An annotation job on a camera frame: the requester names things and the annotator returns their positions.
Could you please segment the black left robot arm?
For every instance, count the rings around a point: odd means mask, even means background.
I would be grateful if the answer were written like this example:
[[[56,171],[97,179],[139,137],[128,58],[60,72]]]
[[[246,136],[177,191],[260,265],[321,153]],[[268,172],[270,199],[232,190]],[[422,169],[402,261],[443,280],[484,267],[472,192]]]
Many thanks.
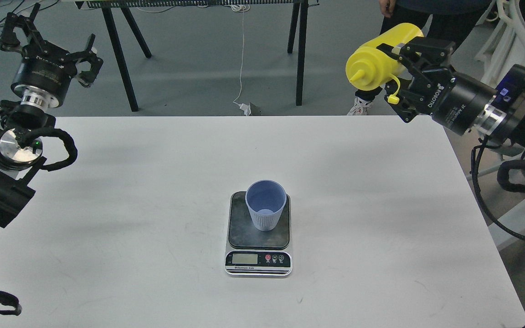
[[[7,227],[29,203],[28,186],[40,170],[56,171],[77,160],[73,137],[56,128],[48,114],[65,102],[71,81],[91,87],[103,65],[90,35],[83,51],[69,52],[45,40],[35,27],[40,4],[29,16],[9,12],[0,50],[21,55],[10,86],[18,101],[0,99],[0,228]]]

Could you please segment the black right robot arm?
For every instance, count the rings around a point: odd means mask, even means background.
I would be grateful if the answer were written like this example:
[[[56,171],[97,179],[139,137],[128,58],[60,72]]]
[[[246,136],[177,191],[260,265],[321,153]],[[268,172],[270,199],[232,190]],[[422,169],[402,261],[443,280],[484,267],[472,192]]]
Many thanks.
[[[519,160],[498,168],[502,189],[525,193],[525,67],[513,65],[497,87],[489,87],[450,64],[454,43],[415,37],[406,44],[381,43],[378,50],[402,64],[411,80],[399,82],[396,96],[386,99],[402,120],[429,115],[450,131],[463,135],[475,129],[498,147],[506,141],[523,148]]]

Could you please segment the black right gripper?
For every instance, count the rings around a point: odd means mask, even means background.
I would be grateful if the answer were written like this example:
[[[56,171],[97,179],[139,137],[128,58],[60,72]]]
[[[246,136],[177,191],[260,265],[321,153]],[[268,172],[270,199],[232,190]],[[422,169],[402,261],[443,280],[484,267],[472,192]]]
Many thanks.
[[[405,123],[427,115],[463,135],[497,93],[485,83],[455,72],[450,63],[455,51],[452,41],[417,36],[406,43],[378,41],[376,45],[411,75],[411,79],[390,75],[385,83],[385,101]]]

